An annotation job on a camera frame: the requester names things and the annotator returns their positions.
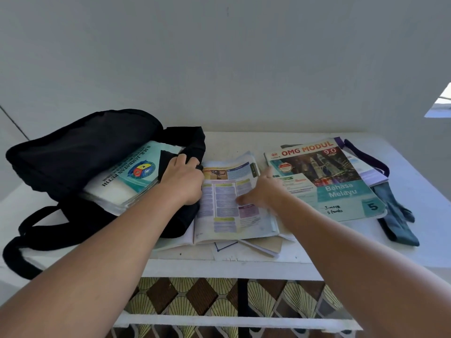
finger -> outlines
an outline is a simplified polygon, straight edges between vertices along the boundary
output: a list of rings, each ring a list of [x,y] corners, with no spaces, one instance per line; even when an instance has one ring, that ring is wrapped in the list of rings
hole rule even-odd
[[[238,205],[249,204],[250,203],[250,201],[249,201],[249,193],[246,193],[245,195],[236,197],[235,201],[236,201],[236,204],[238,204]]]
[[[270,166],[266,167],[262,173],[262,176],[272,177],[272,168]]]
[[[189,161],[187,163],[188,166],[191,166],[193,168],[196,168],[196,166],[199,164],[200,164],[199,160],[194,156],[191,159],[189,159]]]
[[[177,157],[175,156],[171,160],[169,160],[168,166],[175,166],[175,162],[177,161]]]
[[[175,163],[176,166],[183,166],[186,163],[186,154],[180,154]]]

purple strap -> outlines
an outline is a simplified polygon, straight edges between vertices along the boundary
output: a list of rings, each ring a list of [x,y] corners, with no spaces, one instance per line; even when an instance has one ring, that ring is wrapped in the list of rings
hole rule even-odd
[[[388,168],[388,166],[386,164],[384,164],[383,162],[377,160],[376,158],[373,158],[372,156],[362,152],[361,150],[357,149],[352,143],[351,141],[345,139],[345,141],[343,141],[341,139],[341,137],[334,137],[335,142],[337,143],[337,145],[343,149],[344,147],[348,148],[351,152],[354,153],[354,155],[356,157],[358,157],[360,160],[366,162],[367,164],[369,164],[371,167],[379,170],[383,175],[385,175],[386,177],[388,177],[390,175],[390,169]]]

hand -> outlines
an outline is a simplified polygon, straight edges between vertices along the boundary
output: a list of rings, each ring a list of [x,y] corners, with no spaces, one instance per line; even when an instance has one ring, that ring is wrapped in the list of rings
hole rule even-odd
[[[281,195],[290,194],[282,185],[282,181],[273,178],[271,167],[266,168],[258,177],[257,184],[249,193],[236,198],[238,205],[254,204],[265,209],[272,209],[274,201]]]
[[[168,187],[180,196],[184,205],[194,204],[202,196],[201,186],[204,180],[202,171],[196,169],[197,165],[199,160],[194,157],[186,164],[186,154],[172,158],[160,185]]]

window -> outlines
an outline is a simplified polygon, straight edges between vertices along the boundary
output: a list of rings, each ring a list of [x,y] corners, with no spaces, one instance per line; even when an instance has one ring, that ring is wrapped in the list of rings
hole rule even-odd
[[[449,83],[442,94],[438,96],[437,101],[435,101],[424,117],[451,118],[451,83]]]

table top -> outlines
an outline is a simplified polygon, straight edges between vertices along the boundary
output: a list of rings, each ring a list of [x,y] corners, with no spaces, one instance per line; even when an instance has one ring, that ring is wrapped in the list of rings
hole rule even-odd
[[[307,143],[325,137],[341,136],[352,141],[359,149],[385,162],[390,170],[390,186],[399,203],[411,209],[416,218],[409,224],[420,241],[419,247],[405,246],[389,241],[376,219],[347,222],[345,225],[366,237],[393,248],[414,262],[423,265],[451,281],[451,203],[437,191],[400,153],[379,136],[368,133],[262,133],[262,132],[206,132],[204,160],[228,160],[250,150],[260,168],[265,164],[263,152],[279,148],[282,144]],[[34,211],[54,204],[47,194],[35,192],[20,185],[0,203],[0,249],[15,236],[22,220]],[[52,214],[41,225],[64,223],[62,213]],[[50,266],[73,247],[54,251],[24,249],[23,254],[36,265]],[[0,278],[10,283],[25,281],[6,273],[0,262]],[[278,278],[321,280],[302,246],[284,240],[278,258],[266,256],[243,244],[235,244],[220,252],[213,246],[184,246],[152,253],[144,276],[166,277],[228,277]]]

